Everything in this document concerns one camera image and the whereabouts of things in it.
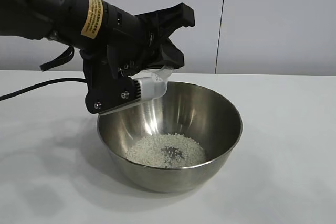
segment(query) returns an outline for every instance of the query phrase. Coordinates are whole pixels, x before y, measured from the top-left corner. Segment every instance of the stainless steel bowl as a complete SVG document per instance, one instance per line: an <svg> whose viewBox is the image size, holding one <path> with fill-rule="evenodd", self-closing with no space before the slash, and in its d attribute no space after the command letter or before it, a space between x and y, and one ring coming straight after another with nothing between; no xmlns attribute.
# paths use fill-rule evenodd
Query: stainless steel bowl
<svg viewBox="0 0 336 224"><path fill-rule="evenodd" d="M151 102L98 118L98 132L113 160L134 183L160 192L194 189L224 165L242 133L237 109L222 95L193 84L169 82ZM128 161L127 150L142 137L184 134L205 149L207 162L165 169Z"/></svg>

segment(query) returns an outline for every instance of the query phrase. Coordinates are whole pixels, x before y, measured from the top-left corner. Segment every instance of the uncooked rice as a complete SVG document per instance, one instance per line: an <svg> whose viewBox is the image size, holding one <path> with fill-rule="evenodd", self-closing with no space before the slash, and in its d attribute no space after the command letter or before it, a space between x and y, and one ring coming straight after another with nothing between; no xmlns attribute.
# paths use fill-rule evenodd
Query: uncooked rice
<svg viewBox="0 0 336 224"><path fill-rule="evenodd" d="M126 159L152 167L182 168L204 163L206 156L195 140L175 133L143 137L128 149Z"/></svg>

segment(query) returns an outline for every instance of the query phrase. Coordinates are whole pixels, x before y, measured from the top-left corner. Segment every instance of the yellow label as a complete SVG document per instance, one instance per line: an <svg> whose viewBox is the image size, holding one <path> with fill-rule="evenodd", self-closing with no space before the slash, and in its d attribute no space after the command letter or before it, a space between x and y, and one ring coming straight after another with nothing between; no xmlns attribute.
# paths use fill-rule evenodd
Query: yellow label
<svg viewBox="0 0 336 224"><path fill-rule="evenodd" d="M89 0L88 16L80 34L95 39L103 21L103 1Z"/></svg>

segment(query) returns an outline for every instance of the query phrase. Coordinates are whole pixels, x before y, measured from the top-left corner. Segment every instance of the white table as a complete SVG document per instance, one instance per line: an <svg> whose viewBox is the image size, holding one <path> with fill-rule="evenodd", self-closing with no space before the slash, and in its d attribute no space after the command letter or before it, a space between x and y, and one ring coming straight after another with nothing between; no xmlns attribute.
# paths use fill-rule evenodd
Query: white table
<svg viewBox="0 0 336 224"><path fill-rule="evenodd" d="M80 72L0 71L1 94ZM336 223L336 77L174 74L237 106L244 130L198 190L156 194L115 169L83 83L0 102L0 223Z"/></svg>

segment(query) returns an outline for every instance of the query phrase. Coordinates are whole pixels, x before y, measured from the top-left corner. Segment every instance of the power cord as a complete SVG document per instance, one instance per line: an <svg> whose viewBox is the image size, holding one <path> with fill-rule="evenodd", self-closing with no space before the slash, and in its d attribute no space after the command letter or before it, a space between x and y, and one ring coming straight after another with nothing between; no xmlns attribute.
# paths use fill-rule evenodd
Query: power cord
<svg viewBox="0 0 336 224"><path fill-rule="evenodd" d="M60 79L54 79L54 80L50 80L50 81L41 82L41 83L35 84L33 86L30 86L30 87L26 87L24 89L15 91L15 92L10 93L10 94L2 95L2 96L0 96L0 101L6 100L6 99L9 99L9 98L12 98L12 97L16 97L16 96L18 96L20 94L29 92L29 91L34 90L34 89L41 88L41 87L46 86L46 85L50 85L50 84L54 84L54 83L59 83L59 82L66 82L66 81L75 81L75 82L86 83L86 80L83 79L83 78L60 78Z"/></svg>

